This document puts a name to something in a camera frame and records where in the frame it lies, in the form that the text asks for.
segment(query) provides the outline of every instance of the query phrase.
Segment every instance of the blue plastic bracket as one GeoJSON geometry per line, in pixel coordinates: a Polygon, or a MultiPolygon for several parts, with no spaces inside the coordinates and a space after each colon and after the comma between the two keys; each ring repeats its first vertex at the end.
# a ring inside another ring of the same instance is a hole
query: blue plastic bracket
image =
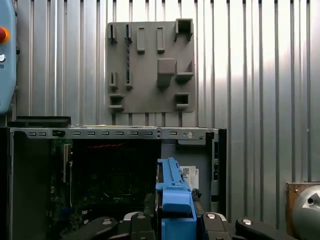
{"type": "Polygon", "coordinates": [[[163,182],[158,182],[155,189],[162,194],[162,213],[177,215],[177,218],[162,218],[162,240],[195,240],[197,216],[192,200],[192,191],[184,181],[178,162],[173,158],[158,159],[162,168],[163,182]]]}
{"type": "Polygon", "coordinates": [[[12,0],[0,0],[0,27],[7,31],[8,41],[0,42],[0,115],[11,104],[17,82],[16,12],[12,0]]]}

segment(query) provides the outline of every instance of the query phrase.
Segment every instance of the sticker label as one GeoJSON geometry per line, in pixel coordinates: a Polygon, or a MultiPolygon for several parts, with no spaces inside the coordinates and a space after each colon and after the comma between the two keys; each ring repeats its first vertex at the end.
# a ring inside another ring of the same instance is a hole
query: sticker label
{"type": "Polygon", "coordinates": [[[196,166],[180,166],[183,178],[188,183],[190,189],[199,188],[199,169],[196,166]]]}

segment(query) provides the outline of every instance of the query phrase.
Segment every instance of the silver screw head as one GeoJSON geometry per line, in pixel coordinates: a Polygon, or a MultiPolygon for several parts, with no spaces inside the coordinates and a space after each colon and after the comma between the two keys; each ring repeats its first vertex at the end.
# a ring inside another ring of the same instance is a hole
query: silver screw head
{"type": "Polygon", "coordinates": [[[210,218],[210,219],[215,219],[215,218],[216,218],[216,215],[214,215],[214,214],[212,214],[212,213],[209,213],[209,214],[207,215],[207,217],[210,218]]]}
{"type": "Polygon", "coordinates": [[[6,55],[0,54],[0,63],[4,63],[6,61],[6,55]]]}
{"type": "Polygon", "coordinates": [[[243,222],[245,225],[252,225],[252,221],[250,221],[249,219],[243,219],[242,222],[243,222]]]}
{"type": "Polygon", "coordinates": [[[188,132],[187,137],[192,139],[194,137],[194,133],[192,131],[188,132]]]}

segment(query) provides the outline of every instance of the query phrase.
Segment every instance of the light blue control box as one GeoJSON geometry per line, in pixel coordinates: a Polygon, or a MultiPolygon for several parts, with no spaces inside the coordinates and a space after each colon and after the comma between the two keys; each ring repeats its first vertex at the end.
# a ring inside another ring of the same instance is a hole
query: light blue control box
{"type": "Polygon", "coordinates": [[[17,83],[16,12],[11,0],[0,0],[0,115],[7,113],[17,83]]]}

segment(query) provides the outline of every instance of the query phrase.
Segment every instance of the metal chassis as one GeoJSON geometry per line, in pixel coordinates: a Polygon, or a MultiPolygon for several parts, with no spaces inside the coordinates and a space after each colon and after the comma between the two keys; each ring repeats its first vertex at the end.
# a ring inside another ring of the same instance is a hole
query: metal chassis
{"type": "Polygon", "coordinates": [[[71,127],[9,127],[8,133],[8,154],[7,154],[7,178],[8,178],[8,206],[7,206],[7,233],[8,239],[12,239],[13,220],[13,167],[14,167],[14,137],[17,132],[23,132],[28,139],[92,139],[92,140],[120,140],[120,139],[143,139],[161,140],[162,143],[176,141],[179,145],[185,146],[207,146],[211,145],[212,159],[212,180],[211,180],[211,201],[214,209],[219,208],[226,214],[226,130],[215,128],[198,127],[151,127],[151,126],[85,126],[76,125],[71,127]],[[219,154],[215,150],[219,143],[219,154]],[[219,165],[219,180],[214,180],[213,172],[219,165]]]}

